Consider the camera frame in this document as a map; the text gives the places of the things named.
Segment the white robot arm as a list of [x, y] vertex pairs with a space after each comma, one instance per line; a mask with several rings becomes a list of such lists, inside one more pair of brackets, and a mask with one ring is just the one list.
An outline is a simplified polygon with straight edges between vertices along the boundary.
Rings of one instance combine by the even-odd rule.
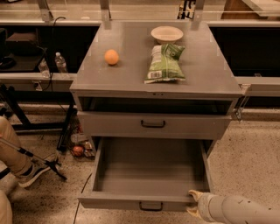
[[186, 211], [206, 222], [223, 224], [280, 224], [280, 211], [239, 195], [220, 196], [190, 190], [196, 206]]

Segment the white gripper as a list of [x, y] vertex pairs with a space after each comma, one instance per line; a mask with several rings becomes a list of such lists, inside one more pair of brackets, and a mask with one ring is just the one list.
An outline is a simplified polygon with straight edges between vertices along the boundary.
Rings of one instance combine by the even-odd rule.
[[214, 217], [210, 213], [211, 200], [216, 198], [216, 195], [210, 192], [200, 192], [196, 190], [190, 190], [189, 194], [193, 196], [195, 201], [198, 201], [198, 207], [187, 207], [186, 211], [193, 217], [201, 218], [207, 222], [215, 222]]

